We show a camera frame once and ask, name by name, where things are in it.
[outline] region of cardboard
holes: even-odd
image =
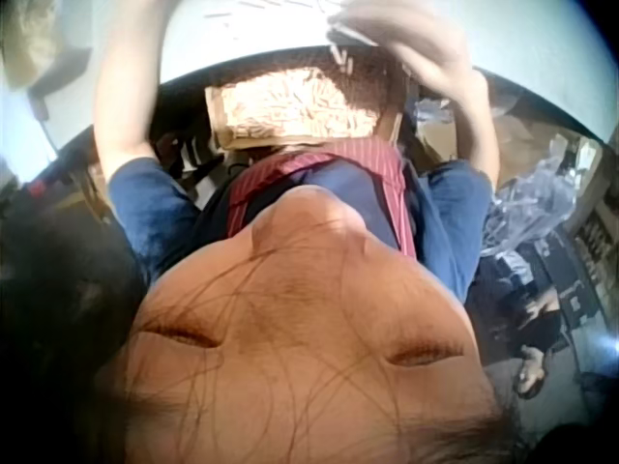
[[[388,101],[386,108],[381,114],[374,135],[383,140],[395,144],[398,139],[401,125],[404,102],[408,92],[408,76],[402,66],[387,55],[381,55],[382,59],[388,59]],[[306,59],[308,66],[311,59]],[[287,145],[319,145],[322,143],[338,141],[336,138],[320,138],[312,136],[286,136],[266,138],[234,138],[232,129],[227,124],[227,118],[221,97],[222,87],[225,82],[213,85],[205,89],[206,105],[208,108],[211,129],[218,149],[225,151],[247,150],[260,147],[278,147]]]

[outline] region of box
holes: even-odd
[[[312,135],[266,136],[265,138],[235,138],[232,128],[228,125],[228,116],[223,104],[222,91],[226,84],[242,82],[249,78],[281,69],[303,67],[318,67],[331,73],[337,69],[329,48],[296,50],[294,56],[278,59],[271,57],[265,61],[253,61],[249,65],[240,65],[230,72],[216,78],[214,85],[206,88],[205,96],[213,137],[218,149],[225,151],[246,150],[250,148],[286,146],[286,145],[317,145],[337,141],[337,138],[324,138]],[[386,102],[374,129],[374,135],[395,144],[408,91],[408,76],[401,64],[386,51],[373,47],[351,46],[346,50],[348,56],[361,60],[372,60],[374,65],[384,66]]]

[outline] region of person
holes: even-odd
[[[420,2],[331,19],[452,102],[459,160],[418,178],[377,139],[299,148],[198,211],[148,139],[175,3],[119,2],[103,62],[97,148],[148,292],[95,382],[122,423],[72,436],[136,463],[511,461],[461,304],[499,165],[463,34]]]
[[[482,259],[465,304],[485,364],[502,361],[497,355],[522,359],[514,379],[522,399],[542,390],[563,327],[557,290],[545,271],[533,269],[521,254],[530,260],[528,249]]]
[[[548,357],[561,336],[563,320],[556,288],[539,293],[525,305],[524,321],[518,328],[516,344],[522,365],[514,389],[522,399],[537,396],[548,375]]]

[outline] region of eyelash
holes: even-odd
[[[388,358],[388,362],[401,367],[415,367],[439,363],[450,358],[464,356],[464,347],[458,343],[421,343],[417,347],[402,351]]]
[[[165,338],[170,338],[185,345],[197,346],[200,348],[217,348],[218,344],[212,339],[201,333],[194,333],[183,329],[174,329],[163,326],[149,327],[148,334],[157,334]]]

